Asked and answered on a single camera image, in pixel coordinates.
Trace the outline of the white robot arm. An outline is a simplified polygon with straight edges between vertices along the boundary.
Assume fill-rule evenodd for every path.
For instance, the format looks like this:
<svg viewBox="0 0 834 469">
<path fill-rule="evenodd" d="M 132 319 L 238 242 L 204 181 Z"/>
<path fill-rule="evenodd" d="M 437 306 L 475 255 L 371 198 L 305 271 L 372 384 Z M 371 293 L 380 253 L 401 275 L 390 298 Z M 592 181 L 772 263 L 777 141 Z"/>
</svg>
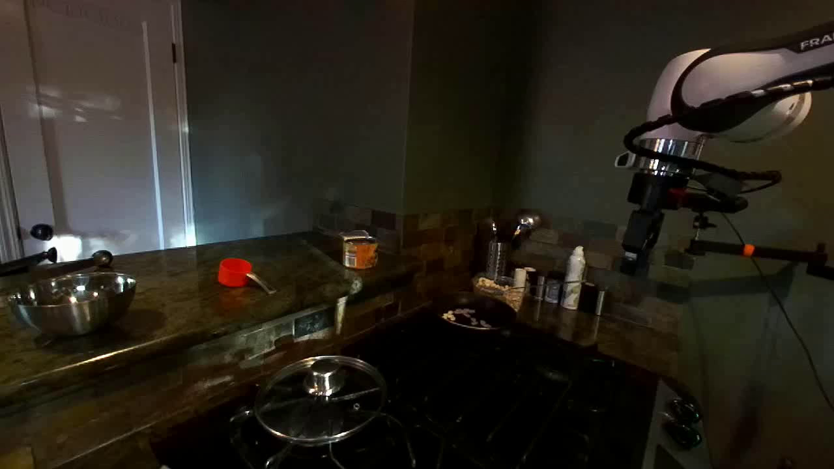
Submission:
<svg viewBox="0 0 834 469">
<path fill-rule="evenodd" d="M 765 141 L 797 128 L 814 94 L 834 82 L 834 22 L 773 42 L 724 42 L 673 56 L 652 91 L 647 120 L 623 134 L 634 166 L 634 210 L 623 266 L 649 261 L 673 207 L 738 212 L 746 194 L 781 181 L 777 168 L 742 171 L 702 159 L 708 138 Z"/>
</svg>

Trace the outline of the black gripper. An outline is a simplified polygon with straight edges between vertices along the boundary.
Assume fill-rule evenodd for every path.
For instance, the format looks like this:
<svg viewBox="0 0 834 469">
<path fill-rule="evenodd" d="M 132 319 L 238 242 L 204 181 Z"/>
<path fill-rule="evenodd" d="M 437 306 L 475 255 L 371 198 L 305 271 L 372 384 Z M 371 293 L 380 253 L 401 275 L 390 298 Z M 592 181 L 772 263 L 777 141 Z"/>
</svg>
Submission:
<svg viewBox="0 0 834 469">
<path fill-rule="evenodd" d="M 652 253 L 661 232 L 664 210 L 679 207 L 685 189 L 685 177 L 634 175 L 629 188 L 634 210 L 623 233 L 623 253 L 629 261 L 644 261 Z"/>
</svg>

